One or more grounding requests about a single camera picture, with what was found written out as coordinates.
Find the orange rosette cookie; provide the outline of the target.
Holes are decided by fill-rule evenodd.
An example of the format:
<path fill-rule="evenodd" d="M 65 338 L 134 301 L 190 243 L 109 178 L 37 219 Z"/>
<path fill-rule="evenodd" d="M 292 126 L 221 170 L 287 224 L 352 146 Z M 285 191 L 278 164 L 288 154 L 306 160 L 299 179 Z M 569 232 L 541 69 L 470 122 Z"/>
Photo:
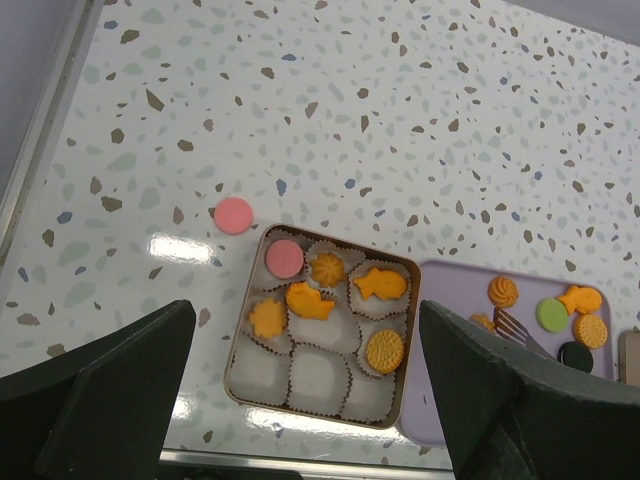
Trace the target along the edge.
<path fill-rule="evenodd" d="M 473 314 L 470 316 L 469 320 L 488 332 L 492 334 L 495 333 L 495 324 L 486 314 Z"/>

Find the orange swirl cookie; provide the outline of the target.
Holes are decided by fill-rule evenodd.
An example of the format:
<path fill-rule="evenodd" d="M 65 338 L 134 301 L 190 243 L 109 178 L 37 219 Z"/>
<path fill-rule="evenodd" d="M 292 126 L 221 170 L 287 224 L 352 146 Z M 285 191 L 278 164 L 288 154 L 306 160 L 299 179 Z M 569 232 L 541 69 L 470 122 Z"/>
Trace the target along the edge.
<path fill-rule="evenodd" d="M 333 253 L 318 254 L 311 270 L 311 278 L 322 288 L 335 288 L 345 279 L 344 262 Z"/>

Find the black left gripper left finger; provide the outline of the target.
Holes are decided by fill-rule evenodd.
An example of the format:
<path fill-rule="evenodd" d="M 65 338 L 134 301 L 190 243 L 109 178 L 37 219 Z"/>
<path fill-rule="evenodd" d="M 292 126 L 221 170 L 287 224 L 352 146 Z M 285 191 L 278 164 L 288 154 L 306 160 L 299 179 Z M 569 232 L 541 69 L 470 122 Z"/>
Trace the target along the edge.
<path fill-rule="evenodd" d="M 2 478 L 154 478 L 195 327 L 176 300 L 2 377 Z"/>

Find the orange flower cookie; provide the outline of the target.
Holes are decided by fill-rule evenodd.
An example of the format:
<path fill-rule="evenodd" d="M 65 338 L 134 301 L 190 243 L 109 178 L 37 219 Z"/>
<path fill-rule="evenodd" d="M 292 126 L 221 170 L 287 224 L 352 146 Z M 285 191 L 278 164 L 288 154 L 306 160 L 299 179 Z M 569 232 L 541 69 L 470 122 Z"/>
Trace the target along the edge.
<path fill-rule="evenodd" d="M 282 301 L 267 298 L 253 308 L 248 319 L 256 336 L 271 340 L 284 333 L 287 323 L 286 306 Z"/>

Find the rose gold tin lid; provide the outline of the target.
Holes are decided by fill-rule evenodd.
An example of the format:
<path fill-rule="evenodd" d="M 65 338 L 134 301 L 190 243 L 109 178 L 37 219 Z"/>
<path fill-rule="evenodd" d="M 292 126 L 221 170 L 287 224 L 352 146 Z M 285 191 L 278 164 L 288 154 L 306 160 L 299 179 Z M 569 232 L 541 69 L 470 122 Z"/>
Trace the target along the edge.
<path fill-rule="evenodd" d="M 640 386 L 640 331 L 626 330 L 620 334 L 618 341 L 618 369 L 621 382 Z"/>

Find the orange bear cookie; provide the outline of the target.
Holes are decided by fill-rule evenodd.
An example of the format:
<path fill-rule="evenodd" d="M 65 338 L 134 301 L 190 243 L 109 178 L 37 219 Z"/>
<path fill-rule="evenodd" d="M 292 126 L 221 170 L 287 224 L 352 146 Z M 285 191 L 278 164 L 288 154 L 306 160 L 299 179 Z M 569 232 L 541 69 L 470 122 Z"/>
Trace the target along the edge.
<path fill-rule="evenodd" d="M 577 285 L 570 286 L 557 300 L 564 305 L 569 315 L 575 312 L 588 314 L 597 311 L 603 303 L 602 295 L 597 289 Z"/>

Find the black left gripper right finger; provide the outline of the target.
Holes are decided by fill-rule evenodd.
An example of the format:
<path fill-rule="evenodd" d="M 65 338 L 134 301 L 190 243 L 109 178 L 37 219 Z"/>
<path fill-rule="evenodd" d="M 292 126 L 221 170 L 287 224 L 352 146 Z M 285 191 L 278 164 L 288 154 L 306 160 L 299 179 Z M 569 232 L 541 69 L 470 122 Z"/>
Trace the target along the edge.
<path fill-rule="evenodd" d="M 434 301 L 419 332 L 458 479 L 636 479 L 639 390 L 489 334 Z"/>

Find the pink round cookie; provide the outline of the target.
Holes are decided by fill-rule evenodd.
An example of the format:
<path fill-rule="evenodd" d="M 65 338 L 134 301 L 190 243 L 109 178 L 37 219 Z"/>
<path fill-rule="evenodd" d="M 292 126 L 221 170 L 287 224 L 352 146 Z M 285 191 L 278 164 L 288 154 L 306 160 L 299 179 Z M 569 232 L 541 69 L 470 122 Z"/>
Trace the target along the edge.
<path fill-rule="evenodd" d="M 214 211 L 214 223 L 228 235 L 239 235 L 247 231 L 254 219 L 251 205 L 239 197 L 221 200 Z"/>
<path fill-rule="evenodd" d="M 265 264 L 268 271 L 279 279 L 296 276 L 304 265 L 304 252 L 293 240 L 274 241 L 266 251 Z"/>

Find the green round cookie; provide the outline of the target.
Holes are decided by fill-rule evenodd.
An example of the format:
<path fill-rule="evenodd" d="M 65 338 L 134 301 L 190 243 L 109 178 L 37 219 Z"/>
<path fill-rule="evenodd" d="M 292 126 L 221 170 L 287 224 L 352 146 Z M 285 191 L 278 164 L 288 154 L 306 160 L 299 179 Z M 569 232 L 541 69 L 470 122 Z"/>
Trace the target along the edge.
<path fill-rule="evenodd" d="M 556 298 L 544 298 L 536 306 L 539 325 L 550 333 L 560 333 L 569 323 L 569 314 L 562 302 Z"/>

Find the orange round patterned cookie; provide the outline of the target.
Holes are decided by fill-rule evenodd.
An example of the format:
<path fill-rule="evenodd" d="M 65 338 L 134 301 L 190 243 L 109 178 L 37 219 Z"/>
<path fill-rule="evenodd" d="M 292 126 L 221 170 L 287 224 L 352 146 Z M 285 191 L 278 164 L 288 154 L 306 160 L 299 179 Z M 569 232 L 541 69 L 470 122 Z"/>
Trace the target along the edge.
<path fill-rule="evenodd" d="M 404 340 L 392 329 L 376 332 L 369 339 L 365 350 L 367 363 L 381 375 L 394 372 L 402 363 L 404 354 Z"/>

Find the orange fish cookie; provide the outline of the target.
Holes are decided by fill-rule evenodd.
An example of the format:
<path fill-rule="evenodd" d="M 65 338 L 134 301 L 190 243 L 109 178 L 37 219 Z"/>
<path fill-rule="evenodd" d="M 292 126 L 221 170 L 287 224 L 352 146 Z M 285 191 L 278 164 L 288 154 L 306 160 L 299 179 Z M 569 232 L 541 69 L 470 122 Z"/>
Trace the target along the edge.
<path fill-rule="evenodd" d="M 364 300 L 376 296 L 381 300 L 400 299 L 408 288 L 407 280 L 393 270 L 371 268 L 365 275 L 353 280 Z"/>
<path fill-rule="evenodd" d="M 335 308 L 333 300 L 324 300 L 321 292 L 307 282 L 292 283 L 285 297 L 289 309 L 303 319 L 325 321 Z"/>

